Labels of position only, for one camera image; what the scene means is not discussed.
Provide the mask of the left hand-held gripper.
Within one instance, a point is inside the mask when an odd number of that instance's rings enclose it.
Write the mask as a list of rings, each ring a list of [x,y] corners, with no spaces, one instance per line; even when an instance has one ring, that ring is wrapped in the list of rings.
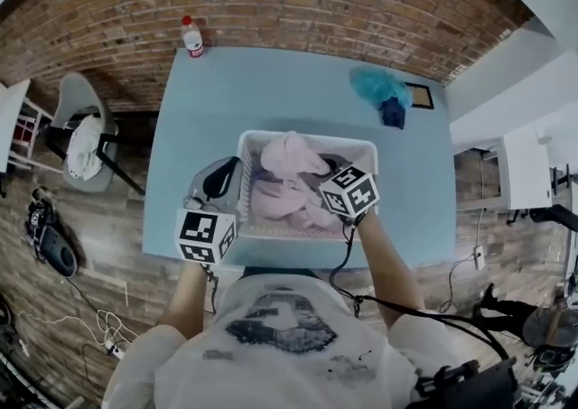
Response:
[[[174,244],[182,259],[220,265],[238,238],[242,162],[219,159],[194,176],[177,210]]]

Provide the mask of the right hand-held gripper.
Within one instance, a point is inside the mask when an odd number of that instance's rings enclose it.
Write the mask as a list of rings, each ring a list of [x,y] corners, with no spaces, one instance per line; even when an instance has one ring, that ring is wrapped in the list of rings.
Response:
[[[319,191],[328,210],[356,218],[378,203],[374,176],[351,165],[320,185]]]

